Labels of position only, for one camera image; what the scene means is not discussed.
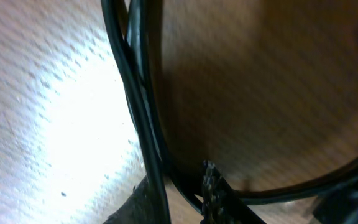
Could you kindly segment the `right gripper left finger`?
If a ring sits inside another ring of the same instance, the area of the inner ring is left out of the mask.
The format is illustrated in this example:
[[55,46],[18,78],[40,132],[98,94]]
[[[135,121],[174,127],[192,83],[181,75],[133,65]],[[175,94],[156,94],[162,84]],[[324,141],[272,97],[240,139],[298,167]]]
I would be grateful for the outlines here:
[[152,224],[154,210],[148,178],[144,177],[124,204],[103,224]]

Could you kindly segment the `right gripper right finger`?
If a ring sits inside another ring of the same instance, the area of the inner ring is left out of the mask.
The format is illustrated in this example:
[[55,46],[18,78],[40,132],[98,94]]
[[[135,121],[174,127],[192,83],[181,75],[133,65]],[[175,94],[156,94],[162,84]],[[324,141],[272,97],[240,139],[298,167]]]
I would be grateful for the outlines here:
[[202,224],[263,224],[256,213],[234,195],[211,161],[203,162]]

